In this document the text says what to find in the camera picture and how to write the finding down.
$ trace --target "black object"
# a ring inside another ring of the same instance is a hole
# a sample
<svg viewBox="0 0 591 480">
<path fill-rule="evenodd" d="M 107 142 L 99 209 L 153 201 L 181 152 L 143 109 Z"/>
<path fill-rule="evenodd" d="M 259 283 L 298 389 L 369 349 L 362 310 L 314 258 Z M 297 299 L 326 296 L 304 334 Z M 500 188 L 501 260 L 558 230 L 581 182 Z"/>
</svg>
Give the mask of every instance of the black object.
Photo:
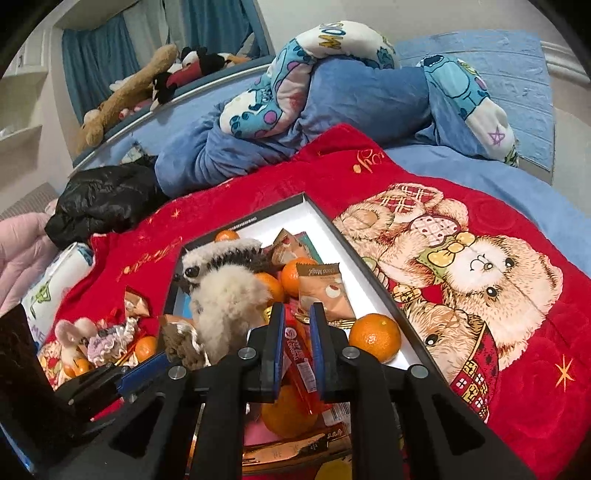
<svg viewBox="0 0 591 480">
<path fill-rule="evenodd" d="M 199 62 L 202 77 L 218 72 L 224 68 L 225 64 L 227 63 L 224 57 L 218 55 L 217 53 L 208 54 L 207 47 L 183 48 L 183 51 L 181 52 L 181 61 L 193 51 L 196 53 L 195 61 Z M 162 72 L 155 75 L 152 79 L 152 85 L 154 86 L 154 100 L 157 100 L 160 105 L 168 103 L 170 100 L 172 100 L 177 89 L 187 84 L 179 82 L 178 78 L 178 75 L 175 76 L 174 73 L 170 72 Z"/>
<path fill-rule="evenodd" d="M 131 163 L 79 171 L 57 201 L 45 232 L 59 248 L 88 242 L 93 233 L 125 232 L 161 207 L 154 164 L 145 156 Z"/>
<path fill-rule="evenodd" d="M 194 372 L 175 365 L 94 430 L 82 428 L 85 424 L 80 421 L 72 430 L 62 429 L 72 444 L 69 451 L 37 464 L 38 475 L 47 480 L 181 480 L 197 415 L 205 403 L 189 480 L 241 478 L 246 402 L 272 402 L 278 395 L 284 309 L 276 303 L 269 325 L 252 330 L 248 346 L 237 355 Z M 350 347 L 344 331 L 328 326 L 320 303 L 312 308 L 310 328 L 322 399 L 351 404 L 353 478 L 405 478 L 401 431 L 410 471 L 417 480 L 471 480 L 474 472 L 484 480 L 534 478 L 427 368 L 387 367 Z M 3 391 L 10 372 L 2 377 Z M 14 406 L 14 399 L 8 406 Z M 0 411 L 5 411 L 6 405 L 2 407 Z M 6 416 L 1 419 L 4 425 Z M 21 413 L 7 424 L 13 439 L 24 421 Z M 23 435 L 15 439 L 29 454 L 27 440 Z M 49 449 L 46 443 L 36 447 Z"/>
</svg>

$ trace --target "teddy bear print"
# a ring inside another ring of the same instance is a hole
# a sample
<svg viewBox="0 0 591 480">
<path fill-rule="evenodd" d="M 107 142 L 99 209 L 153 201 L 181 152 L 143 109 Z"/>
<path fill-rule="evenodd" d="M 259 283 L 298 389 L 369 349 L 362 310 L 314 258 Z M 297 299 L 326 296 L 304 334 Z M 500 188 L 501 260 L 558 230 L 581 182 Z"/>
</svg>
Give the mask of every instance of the teddy bear print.
<svg viewBox="0 0 591 480">
<path fill-rule="evenodd" d="M 467 207 L 432 187 L 394 184 L 333 223 L 396 284 L 440 284 L 445 305 L 480 317 L 500 369 L 521 356 L 562 291 L 562 273 L 545 255 L 518 238 L 470 232 Z"/>
<path fill-rule="evenodd" d="M 405 304 L 402 310 L 446 381 L 452 383 L 476 348 L 483 321 L 422 298 Z"/>
</svg>

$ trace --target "chocolate wrapper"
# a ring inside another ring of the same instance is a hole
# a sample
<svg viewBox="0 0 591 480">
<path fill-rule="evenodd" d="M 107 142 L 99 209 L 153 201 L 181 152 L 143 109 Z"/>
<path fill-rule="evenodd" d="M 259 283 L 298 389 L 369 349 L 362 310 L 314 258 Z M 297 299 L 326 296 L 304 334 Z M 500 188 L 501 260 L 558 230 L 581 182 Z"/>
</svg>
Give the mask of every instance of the chocolate wrapper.
<svg viewBox="0 0 591 480">
<path fill-rule="evenodd" d="M 129 287 L 125 289 L 124 305 L 126 318 L 150 316 L 150 308 L 146 299 Z"/>
<path fill-rule="evenodd" d="M 271 247 L 271 264 L 283 267 L 287 262 L 301 257 L 312 258 L 308 247 L 287 230 L 282 229 Z"/>
<path fill-rule="evenodd" d="M 296 267 L 300 276 L 300 313 L 307 316 L 312 304 L 320 301 L 328 322 L 355 320 L 339 264 L 297 264 Z"/>
</svg>

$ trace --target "red candy package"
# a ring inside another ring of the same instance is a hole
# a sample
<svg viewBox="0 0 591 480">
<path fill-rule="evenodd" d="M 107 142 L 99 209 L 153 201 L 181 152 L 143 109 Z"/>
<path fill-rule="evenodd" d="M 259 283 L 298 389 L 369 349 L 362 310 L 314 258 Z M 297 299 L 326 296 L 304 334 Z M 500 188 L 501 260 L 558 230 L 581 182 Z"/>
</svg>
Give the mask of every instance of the red candy package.
<svg viewBox="0 0 591 480">
<path fill-rule="evenodd" d="M 285 309 L 285 341 L 283 343 L 284 363 L 287 362 L 287 378 L 295 385 L 302 405 L 310 414 L 320 414 L 330 409 L 325 405 L 316 390 L 316 376 L 312 368 L 312 355 L 297 330 L 297 320 Z"/>
</svg>

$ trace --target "brown teddy bear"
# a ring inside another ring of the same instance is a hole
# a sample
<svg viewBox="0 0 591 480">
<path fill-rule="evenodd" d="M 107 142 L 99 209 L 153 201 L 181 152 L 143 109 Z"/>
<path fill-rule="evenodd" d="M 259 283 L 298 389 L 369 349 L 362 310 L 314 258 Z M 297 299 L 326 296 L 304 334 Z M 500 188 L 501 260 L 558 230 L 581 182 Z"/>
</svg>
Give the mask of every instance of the brown teddy bear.
<svg viewBox="0 0 591 480">
<path fill-rule="evenodd" d="M 392 185 L 333 222 L 393 282 L 441 284 L 445 305 L 479 316 L 500 369 L 521 356 L 562 292 L 562 272 L 548 257 L 519 238 L 469 232 L 466 206 L 432 187 Z"/>
<path fill-rule="evenodd" d="M 160 47 L 152 56 L 150 63 L 105 100 L 101 104 L 100 111 L 80 127 L 78 153 L 88 147 L 97 147 L 102 142 L 105 132 L 119 122 L 121 110 L 132 109 L 141 101 L 152 98 L 152 79 L 155 75 L 166 72 L 177 55 L 178 49 L 175 45 Z"/>
<path fill-rule="evenodd" d="M 423 298 L 403 305 L 402 310 L 447 383 L 452 383 L 476 348 L 483 321 Z"/>
</svg>

